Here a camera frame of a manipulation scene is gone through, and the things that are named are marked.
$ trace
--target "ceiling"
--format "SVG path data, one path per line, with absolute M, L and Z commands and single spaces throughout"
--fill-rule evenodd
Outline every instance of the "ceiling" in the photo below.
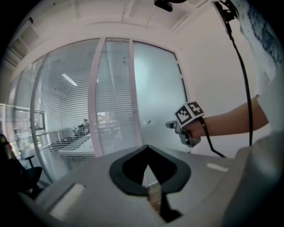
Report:
M 25 52 L 44 41 L 47 33 L 78 20 L 94 23 L 126 23 L 145 29 L 166 29 L 181 32 L 186 25 L 199 16 L 212 0 L 187 0 L 172 4 L 167 12 L 154 6 L 154 0 L 43 0 L 27 15 L 34 23 L 19 36 Z

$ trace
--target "black cable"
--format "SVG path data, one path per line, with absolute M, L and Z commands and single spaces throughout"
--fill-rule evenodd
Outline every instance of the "black cable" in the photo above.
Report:
M 249 92 L 249 81 L 248 81 L 248 76 L 247 76 L 247 72 L 245 70 L 245 64 L 244 64 L 244 61 L 239 53 L 239 50 L 235 44 L 235 40 L 234 38 L 229 35 L 232 43 L 233 43 L 233 46 L 238 54 L 238 57 L 239 57 L 239 60 L 240 60 L 240 63 L 241 63 L 241 69 L 243 71 L 243 75 L 244 75 L 244 80 L 245 80 L 245 91 L 246 91 L 246 94 L 247 94 L 247 100 L 248 100 L 248 120 L 249 120 L 249 146 L 251 147 L 252 146 L 252 134 L 253 134 L 253 121 L 252 121 L 252 100 L 250 98 L 250 92 Z
M 199 118 L 199 121 L 200 123 L 202 124 L 203 126 L 203 129 L 205 131 L 205 134 L 206 134 L 206 137 L 207 137 L 207 140 L 208 140 L 208 143 L 209 143 L 209 146 L 211 148 L 211 151 L 214 152 L 215 154 L 219 155 L 220 157 L 222 158 L 226 158 L 225 155 L 221 154 L 220 152 L 216 151 L 214 148 L 213 148 L 213 145 L 212 145 L 212 142 L 211 142 L 211 139 L 210 139 L 210 136 L 209 136 L 209 133 L 208 133 L 208 130 L 207 130 L 207 127 L 206 127 L 206 124 L 205 124 L 205 121 L 203 120 L 203 118 Z

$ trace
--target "human arm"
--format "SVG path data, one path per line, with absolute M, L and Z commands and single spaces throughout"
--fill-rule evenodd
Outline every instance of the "human arm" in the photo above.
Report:
M 253 130 L 268 124 L 268 120 L 257 102 L 257 96 L 252 99 Z M 210 136 L 223 136 L 249 132 L 249 111 L 245 103 L 230 112 L 204 118 Z M 199 121 L 188 124 L 185 129 L 193 138 L 205 136 Z

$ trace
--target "white label strip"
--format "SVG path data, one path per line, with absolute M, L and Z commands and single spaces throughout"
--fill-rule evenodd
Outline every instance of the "white label strip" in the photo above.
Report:
M 207 163 L 207 167 L 215 169 L 215 170 L 219 170 L 219 171 L 222 171 L 222 172 L 227 172 L 229 170 L 228 167 L 217 165 L 217 164 L 214 164 L 214 163 Z
M 53 209 L 49 212 L 50 215 L 63 221 L 69 209 L 78 200 L 85 186 L 81 184 L 74 184 L 73 187 L 59 200 Z

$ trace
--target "hand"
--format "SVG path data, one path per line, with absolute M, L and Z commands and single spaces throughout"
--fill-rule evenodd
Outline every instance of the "hand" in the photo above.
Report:
M 200 137 L 205 136 L 203 126 L 199 122 L 199 120 L 195 120 L 195 121 L 189 123 L 187 126 L 185 126 L 185 129 L 188 131 L 188 133 L 194 139 L 199 139 Z

